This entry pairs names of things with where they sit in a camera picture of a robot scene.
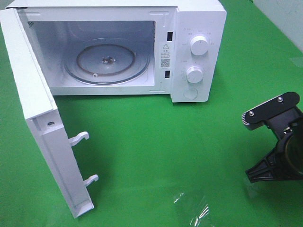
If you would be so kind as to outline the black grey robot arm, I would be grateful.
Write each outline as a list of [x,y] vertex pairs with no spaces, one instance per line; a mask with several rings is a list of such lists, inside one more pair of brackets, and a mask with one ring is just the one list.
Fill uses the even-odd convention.
[[303,113],[298,107],[284,111],[263,123],[276,136],[275,147],[246,170],[251,183],[303,179]]

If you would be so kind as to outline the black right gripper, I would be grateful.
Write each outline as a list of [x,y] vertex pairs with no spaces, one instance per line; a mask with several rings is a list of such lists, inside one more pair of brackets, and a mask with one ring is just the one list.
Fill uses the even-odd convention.
[[268,121],[278,142],[245,171],[251,183],[303,178],[303,113],[294,107]]

